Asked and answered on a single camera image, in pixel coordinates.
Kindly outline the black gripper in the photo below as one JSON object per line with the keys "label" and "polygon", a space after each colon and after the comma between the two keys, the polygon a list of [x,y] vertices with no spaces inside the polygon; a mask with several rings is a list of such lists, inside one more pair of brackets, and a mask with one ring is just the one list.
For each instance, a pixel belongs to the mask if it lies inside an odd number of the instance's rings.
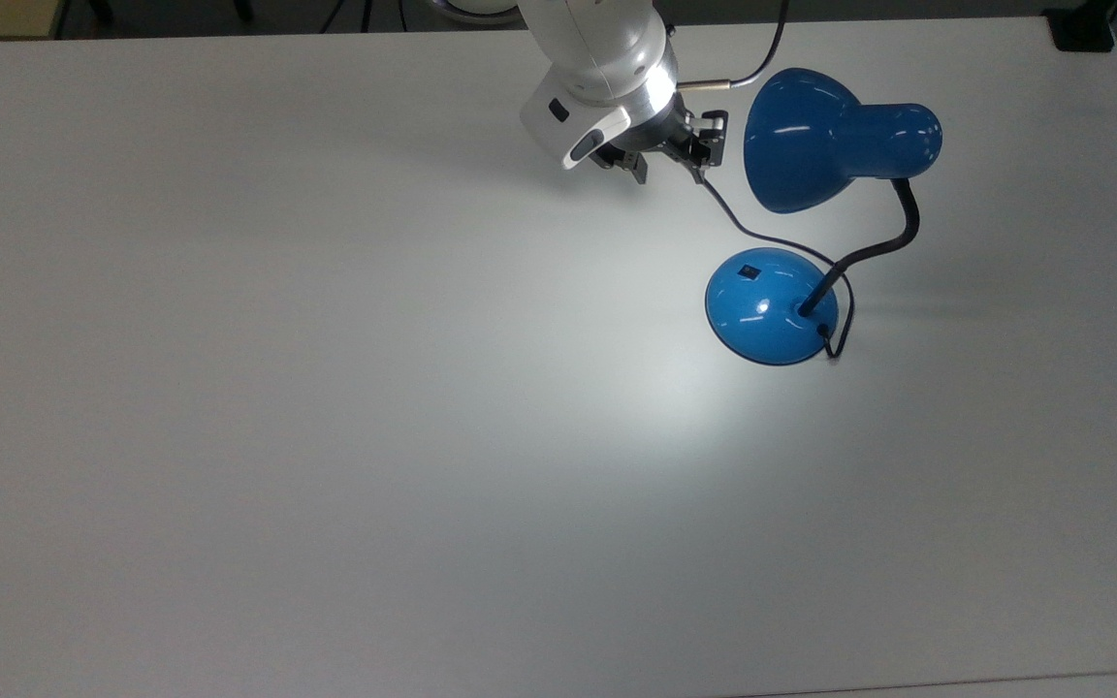
{"label": "black gripper", "polygon": [[697,187],[708,181],[708,171],[719,168],[725,155],[731,114],[727,111],[705,111],[695,115],[682,101],[642,125],[626,131],[596,147],[590,159],[604,171],[621,169],[639,185],[648,181],[648,153],[661,153],[682,165]]}

